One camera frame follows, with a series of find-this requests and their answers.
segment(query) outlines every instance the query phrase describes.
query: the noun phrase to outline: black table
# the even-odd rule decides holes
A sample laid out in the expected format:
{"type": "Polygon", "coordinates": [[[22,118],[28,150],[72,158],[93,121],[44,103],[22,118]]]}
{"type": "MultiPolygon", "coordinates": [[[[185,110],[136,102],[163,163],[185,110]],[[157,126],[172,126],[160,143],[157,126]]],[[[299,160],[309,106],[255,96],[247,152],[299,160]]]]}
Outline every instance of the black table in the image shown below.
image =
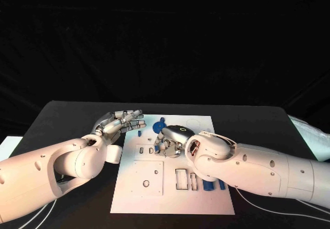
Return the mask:
{"type": "MultiPolygon", "coordinates": [[[[108,111],[143,109],[146,114],[211,115],[215,132],[238,143],[268,147],[290,155],[314,159],[310,148],[280,107],[185,105],[185,104],[120,104],[52,101],[44,108],[12,156],[38,148],[80,138],[91,132],[98,118],[108,111]]],[[[117,141],[123,146],[124,137],[117,141]]],[[[118,165],[105,167],[84,186],[58,199],[42,228],[327,228],[330,223],[316,219],[284,216],[255,208],[229,188],[235,215],[156,215],[111,214],[118,165]]],[[[248,200],[263,208],[280,212],[309,214],[330,218],[327,214],[304,206],[293,199],[263,197],[242,191],[248,200]]],[[[35,228],[52,204],[26,226],[35,228]]],[[[36,212],[0,225],[19,228],[36,212]]]]}

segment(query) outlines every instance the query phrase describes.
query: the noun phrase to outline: black backdrop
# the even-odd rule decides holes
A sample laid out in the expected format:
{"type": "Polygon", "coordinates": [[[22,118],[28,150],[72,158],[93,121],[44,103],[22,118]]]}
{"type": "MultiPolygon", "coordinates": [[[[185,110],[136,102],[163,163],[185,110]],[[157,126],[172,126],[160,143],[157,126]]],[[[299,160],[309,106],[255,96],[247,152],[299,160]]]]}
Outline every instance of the black backdrop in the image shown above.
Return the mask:
{"type": "Polygon", "coordinates": [[[273,105],[330,131],[329,8],[247,2],[2,0],[2,134],[22,135],[51,100],[273,105]]]}

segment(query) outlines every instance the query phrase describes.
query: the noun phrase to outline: robotic arm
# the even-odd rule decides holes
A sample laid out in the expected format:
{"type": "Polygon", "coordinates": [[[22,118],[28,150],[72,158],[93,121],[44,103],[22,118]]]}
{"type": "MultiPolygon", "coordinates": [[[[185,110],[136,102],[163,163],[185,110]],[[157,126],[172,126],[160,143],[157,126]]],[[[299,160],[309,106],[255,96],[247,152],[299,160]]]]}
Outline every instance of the robotic arm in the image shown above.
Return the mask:
{"type": "Polygon", "coordinates": [[[221,179],[232,187],[263,196],[293,198],[330,208],[330,166],[276,150],[237,144],[179,125],[163,128],[154,145],[162,156],[186,155],[188,164],[206,181],[221,179]]]}
{"type": "Polygon", "coordinates": [[[0,223],[39,209],[84,185],[105,161],[120,163],[120,134],[146,127],[142,110],[107,113],[93,132],[0,162],[0,223]],[[62,175],[56,181],[55,171],[62,175]]]}

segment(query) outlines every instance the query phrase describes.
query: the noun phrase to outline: blue object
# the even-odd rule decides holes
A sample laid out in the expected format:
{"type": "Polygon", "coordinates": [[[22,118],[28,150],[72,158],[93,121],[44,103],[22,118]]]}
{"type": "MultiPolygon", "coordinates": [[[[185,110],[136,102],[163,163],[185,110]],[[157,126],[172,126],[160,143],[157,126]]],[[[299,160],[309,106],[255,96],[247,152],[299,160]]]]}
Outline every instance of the blue object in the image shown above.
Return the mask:
{"type": "Polygon", "coordinates": [[[222,180],[219,180],[221,190],[225,190],[225,183],[222,180]]]}
{"type": "Polygon", "coordinates": [[[160,121],[154,123],[153,125],[153,131],[154,133],[160,133],[162,129],[166,127],[166,119],[162,117],[160,121]]]}
{"type": "Polygon", "coordinates": [[[203,180],[203,189],[205,191],[214,191],[215,190],[214,182],[203,180]]]}

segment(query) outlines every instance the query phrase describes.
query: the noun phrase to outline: white cable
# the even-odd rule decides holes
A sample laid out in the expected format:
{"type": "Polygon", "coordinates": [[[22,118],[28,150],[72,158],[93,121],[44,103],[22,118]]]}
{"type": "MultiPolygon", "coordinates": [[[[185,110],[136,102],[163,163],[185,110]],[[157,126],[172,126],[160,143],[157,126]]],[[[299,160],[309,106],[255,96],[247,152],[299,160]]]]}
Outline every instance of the white cable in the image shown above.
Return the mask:
{"type": "Polygon", "coordinates": [[[52,208],[51,208],[51,210],[49,210],[49,213],[48,213],[46,217],[45,217],[44,221],[46,220],[46,218],[48,218],[48,216],[49,216],[49,214],[51,214],[51,211],[52,211],[52,209],[54,209],[54,206],[52,206],[52,208]]]}
{"type": "Polygon", "coordinates": [[[283,213],[283,212],[277,212],[277,211],[267,210],[267,209],[258,207],[255,204],[252,204],[247,199],[245,199],[245,201],[247,201],[251,205],[254,205],[257,208],[260,208],[261,210],[268,211],[268,212],[271,212],[271,213],[281,214],[281,215],[289,215],[289,216],[304,216],[304,217],[314,218],[314,219],[323,220],[323,221],[326,221],[326,222],[330,222],[330,220],[322,219],[322,218],[314,217],[314,216],[307,216],[307,215],[294,214],[294,213],[283,213]]]}
{"type": "Polygon", "coordinates": [[[301,201],[300,199],[296,199],[296,200],[297,200],[300,203],[306,204],[307,206],[313,207],[314,209],[317,209],[317,210],[320,210],[320,211],[326,212],[327,214],[330,214],[330,212],[329,212],[329,211],[326,211],[326,210],[320,209],[319,207],[313,206],[312,204],[307,204],[307,203],[306,203],[304,201],[301,201]]]}
{"type": "Polygon", "coordinates": [[[45,209],[46,206],[48,206],[48,204],[44,206],[44,208],[41,209],[41,211],[36,213],[36,215],[32,217],[32,219],[26,222],[26,224],[19,229],[22,229],[33,221],[33,219],[38,217],[38,215],[41,214],[41,212],[44,211],[44,209],[45,209]]]}

